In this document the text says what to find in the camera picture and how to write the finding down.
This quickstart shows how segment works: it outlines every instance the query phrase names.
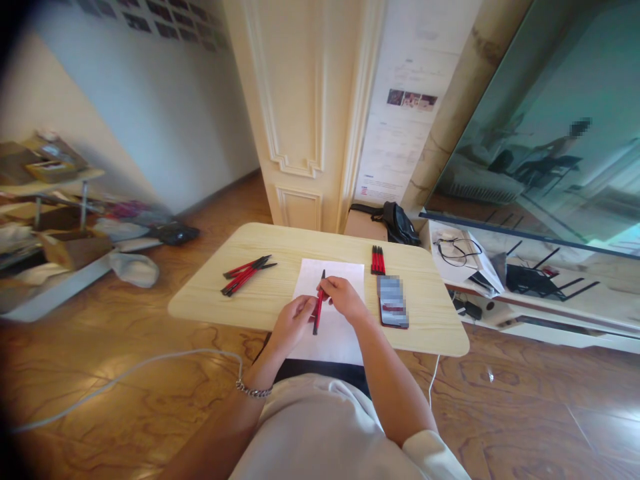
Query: white door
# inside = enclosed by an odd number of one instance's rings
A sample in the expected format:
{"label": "white door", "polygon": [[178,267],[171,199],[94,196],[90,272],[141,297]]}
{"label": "white door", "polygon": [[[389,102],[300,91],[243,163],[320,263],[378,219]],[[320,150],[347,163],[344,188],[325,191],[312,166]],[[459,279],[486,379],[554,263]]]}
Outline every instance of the white door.
{"label": "white door", "polygon": [[276,225],[342,232],[383,0],[225,0]]}

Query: door molding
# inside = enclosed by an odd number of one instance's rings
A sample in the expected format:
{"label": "door molding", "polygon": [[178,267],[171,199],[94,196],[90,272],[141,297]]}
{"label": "door molding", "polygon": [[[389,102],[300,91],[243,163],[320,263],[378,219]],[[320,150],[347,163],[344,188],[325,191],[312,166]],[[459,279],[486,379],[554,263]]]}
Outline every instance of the door molding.
{"label": "door molding", "polygon": [[278,194],[278,203],[280,204],[280,214],[282,215],[282,222],[284,226],[289,225],[289,212],[287,209],[287,197],[301,197],[304,199],[313,200],[315,204],[315,230],[322,230],[322,193],[312,192],[308,190],[295,189],[291,187],[282,187],[280,185],[275,186],[275,191]]}
{"label": "door molding", "polygon": [[351,85],[351,104],[335,224],[336,233],[342,233],[344,230],[349,206],[355,192],[386,10],[387,0],[365,0],[363,2],[358,35],[358,56],[353,69]]}
{"label": "door molding", "polygon": [[267,78],[267,60],[262,48],[262,34],[258,21],[259,0],[244,0],[244,8],[249,28],[249,45],[253,52],[253,64],[255,66],[256,83],[259,90],[260,110],[267,132],[267,144],[269,146],[269,158],[279,165],[280,171],[300,177],[315,178],[317,171],[325,168],[325,102],[326,102],[326,76],[327,54],[325,52],[325,38],[327,25],[327,2],[315,0],[314,2],[314,40],[315,40],[315,158],[304,159],[304,167],[292,165],[286,153],[280,151],[275,115],[273,113],[273,101]]}

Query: white cable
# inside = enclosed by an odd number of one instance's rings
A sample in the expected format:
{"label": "white cable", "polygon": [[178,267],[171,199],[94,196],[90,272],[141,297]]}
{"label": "white cable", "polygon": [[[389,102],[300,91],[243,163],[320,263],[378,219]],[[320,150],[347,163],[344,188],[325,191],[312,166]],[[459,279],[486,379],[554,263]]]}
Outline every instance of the white cable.
{"label": "white cable", "polygon": [[429,406],[431,406],[431,387],[435,381],[435,374],[438,373],[438,362],[440,361],[440,355],[435,360],[435,369],[433,370],[433,376],[431,377],[431,383],[429,384]]}
{"label": "white cable", "polygon": [[92,394],[88,395],[86,398],[83,398],[79,402],[74,403],[68,409],[63,410],[62,412],[58,413],[57,415],[54,415],[54,416],[49,417],[49,418],[46,418],[44,420],[39,420],[39,421],[36,421],[36,422],[28,423],[26,425],[22,425],[20,427],[14,428],[11,432],[12,433],[20,433],[20,432],[24,432],[24,431],[27,431],[27,430],[32,430],[34,428],[42,427],[42,426],[44,426],[44,425],[46,425],[48,423],[51,423],[53,421],[56,421],[56,420],[60,419],[60,418],[64,417],[65,415],[68,415],[69,413],[74,411],[76,408],[78,408],[84,402],[87,402],[87,401],[91,400],[92,398],[94,398],[96,395],[100,395],[102,392],[110,389],[112,386],[114,386],[116,383],[118,383],[120,380],[122,380],[128,374],[134,372],[135,370],[138,370],[138,368],[140,368],[140,367],[144,367],[145,365],[147,365],[147,364],[149,364],[151,362],[154,362],[156,360],[166,359],[166,358],[182,357],[184,355],[190,355],[192,353],[202,353],[202,352],[220,353],[222,355],[230,355],[230,356],[236,358],[236,360],[238,360],[238,362],[240,364],[240,366],[238,368],[238,378],[239,379],[242,378],[242,358],[240,357],[240,355],[238,355],[236,353],[226,352],[226,351],[223,351],[223,350],[216,350],[216,349],[196,349],[196,350],[188,350],[188,351],[182,351],[182,352],[177,352],[177,353],[166,353],[164,355],[158,355],[157,357],[152,357],[150,359],[147,359],[147,360],[144,360],[144,361],[138,363],[137,365],[135,365],[134,367],[130,368],[129,370],[127,370],[123,374],[118,375],[116,378],[111,380],[104,387],[96,390],[95,392],[93,392]]}

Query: backpack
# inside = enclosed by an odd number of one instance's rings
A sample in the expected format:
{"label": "backpack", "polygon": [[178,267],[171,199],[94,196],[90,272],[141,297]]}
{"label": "backpack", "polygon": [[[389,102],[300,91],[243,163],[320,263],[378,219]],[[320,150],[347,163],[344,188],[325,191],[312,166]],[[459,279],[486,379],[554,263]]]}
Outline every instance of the backpack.
{"label": "backpack", "polygon": [[385,206],[382,208],[354,203],[349,210],[368,213],[371,215],[371,220],[384,222],[387,226],[387,236],[390,242],[403,243],[405,245],[420,245],[421,243],[411,220],[396,202],[385,202]]}

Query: photo grid on wall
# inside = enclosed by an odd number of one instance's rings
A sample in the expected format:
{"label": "photo grid on wall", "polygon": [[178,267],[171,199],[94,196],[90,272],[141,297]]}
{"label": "photo grid on wall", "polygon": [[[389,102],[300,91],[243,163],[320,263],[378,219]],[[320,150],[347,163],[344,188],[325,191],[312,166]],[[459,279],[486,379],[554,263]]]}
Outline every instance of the photo grid on wall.
{"label": "photo grid on wall", "polygon": [[129,28],[172,41],[199,45],[216,53],[229,49],[224,24],[194,1],[186,0],[50,0],[80,8],[86,15],[118,21]]}

